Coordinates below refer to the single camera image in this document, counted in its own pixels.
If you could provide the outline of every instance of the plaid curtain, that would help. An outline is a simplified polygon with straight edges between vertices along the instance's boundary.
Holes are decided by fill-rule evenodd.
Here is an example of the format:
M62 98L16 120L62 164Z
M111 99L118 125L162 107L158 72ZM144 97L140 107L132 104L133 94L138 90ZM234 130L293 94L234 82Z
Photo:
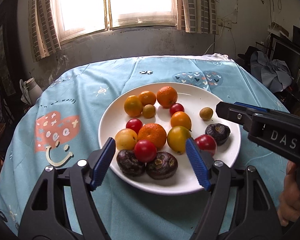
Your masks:
M215 0L177 0L178 30L218 34Z
M61 50L50 0L29 0L28 20L34 62Z

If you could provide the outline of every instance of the silver bolt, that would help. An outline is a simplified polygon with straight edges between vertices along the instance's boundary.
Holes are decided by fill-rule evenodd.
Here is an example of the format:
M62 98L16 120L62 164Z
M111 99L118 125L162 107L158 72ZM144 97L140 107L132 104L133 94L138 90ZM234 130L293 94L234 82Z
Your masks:
M223 162L222 161L215 161L214 165L217 167L222 167L223 166Z
M53 166L48 165L48 166L45 167L44 169L45 169L45 171L49 172L49 171L52 171L52 170L53 170Z
M83 167L83 166L85 166L86 164L87 164L87 161L86 161L86 160L79 160L79 161L77 162L77 165L80 166L80 167Z
M248 171L255 172L257 169L254 166L248 166Z

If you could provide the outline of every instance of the white wall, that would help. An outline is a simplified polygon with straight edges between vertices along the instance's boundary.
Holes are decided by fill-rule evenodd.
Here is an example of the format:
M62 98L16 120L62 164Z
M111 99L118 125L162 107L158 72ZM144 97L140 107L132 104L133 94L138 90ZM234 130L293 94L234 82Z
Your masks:
M236 4L237 0L220 0L217 3L218 17L229 15ZM282 0L281 13L278 12L277 0L274 0L274 5L273 20L286 28L292 36L293 25L300 26L300 1ZM261 0L238 0L237 17L238 23L232 25L232 33L236 54L244 54L248 46L255 46L256 41L264 41L268 36L269 0L264 3ZM235 22L236 13L227 18ZM18 31L26 73L28 77L35 77L43 88L49 85L49 78L50 81L54 80L67 69L91 62L148 55L202 55L214 38L213 35L185 33L165 27L127 28L79 38L61 46L62 50L57 54L33 62L28 34L28 0L18 1ZM215 52L235 58L234 42L229 29L224 28L221 38L216 42ZM63 55L67 56L69 62L67 65L58 65L57 60Z

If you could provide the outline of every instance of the window pane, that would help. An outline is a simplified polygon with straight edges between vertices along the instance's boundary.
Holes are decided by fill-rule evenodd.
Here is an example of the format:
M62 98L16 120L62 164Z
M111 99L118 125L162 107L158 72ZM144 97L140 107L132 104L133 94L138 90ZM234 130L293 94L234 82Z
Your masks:
M64 31L105 28L104 0L60 0Z
M110 0L113 27L147 20L175 20L175 0Z

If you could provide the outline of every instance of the tablecloth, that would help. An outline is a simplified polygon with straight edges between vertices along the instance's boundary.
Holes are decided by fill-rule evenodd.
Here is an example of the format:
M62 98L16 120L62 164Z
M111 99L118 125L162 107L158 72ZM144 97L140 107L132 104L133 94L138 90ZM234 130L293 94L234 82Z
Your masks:
M195 75L206 80L198 82ZM71 69L50 85L18 124L0 174L0 210L7 225L18 233L23 210L37 179L50 161L69 167L100 148L97 131L102 114L121 94L154 82L197 85L220 97L286 111L277 98L255 78L231 61L208 61L179 57L133 57L97 62ZM255 166L275 205L283 188L287 160L248 141L242 142L235 168ZM70 224L78 226L71 191L66 187ZM110 169L103 184L92 192L100 217L112 239L189 239L205 207L208 193L161 196L133 188ZM234 191L221 232L228 230Z

